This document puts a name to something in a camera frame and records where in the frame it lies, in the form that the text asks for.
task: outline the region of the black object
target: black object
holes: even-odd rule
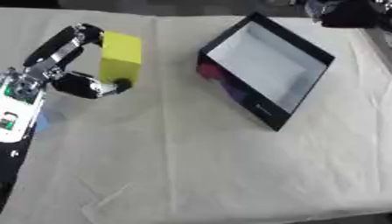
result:
[[[346,0],[320,19],[325,27],[373,28],[377,26],[380,16],[369,0]]]
[[[20,7],[20,8],[44,8],[44,9],[61,9],[57,0],[0,0],[1,7]]]
[[[317,80],[292,111],[288,112],[286,109],[279,107],[262,92],[251,87],[250,83],[245,82],[235,73],[231,73],[208,55],[217,46],[225,42],[229,37],[237,33],[242,27],[250,22],[254,22],[265,30],[276,34],[278,36],[276,37],[277,39],[281,38],[287,41],[291,45],[295,46],[300,52],[303,51],[312,56],[314,59],[321,62],[321,64],[324,64],[325,70],[331,65],[334,57],[328,52],[321,50],[314,44],[306,41],[297,34],[285,29],[280,24],[273,22],[259,13],[254,13],[244,18],[238,24],[235,24],[233,27],[224,31],[218,38],[214,39],[200,50],[197,67],[198,72],[205,78],[219,80],[221,85],[236,102],[241,104],[245,109],[249,110],[258,118],[265,121],[273,130],[278,131],[297,110],[299,104],[309,94],[325,70],[318,74]],[[263,71],[255,71],[255,75],[259,73],[263,73]]]

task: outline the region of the yellow foam block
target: yellow foam block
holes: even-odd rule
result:
[[[135,83],[142,64],[142,41],[140,38],[111,31],[103,34],[101,54],[101,81],[112,83],[126,78]]]

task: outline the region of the robotic hand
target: robotic hand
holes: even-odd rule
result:
[[[93,76],[66,71],[84,45],[102,46],[102,34],[90,24],[68,26],[33,52],[22,72],[10,67],[0,73],[0,185],[15,179],[25,160],[49,83],[58,91],[88,99],[131,88],[127,79],[103,84]]]

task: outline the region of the white tablecloth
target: white tablecloth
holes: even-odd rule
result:
[[[97,101],[54,91],[7,224],[282,223],[392,210],[391,77],[358,30],[276,21],[336,56],[279,132],[195,73],[240,17],[0,10],[0,67],[79,22],[143,39],[140,81]],[[90,46],[72,68],[98,74]]]

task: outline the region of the open box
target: open box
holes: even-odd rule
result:
[[[198,72],[273,130],[280,130],[334,57],[254,13],[202,48]]]

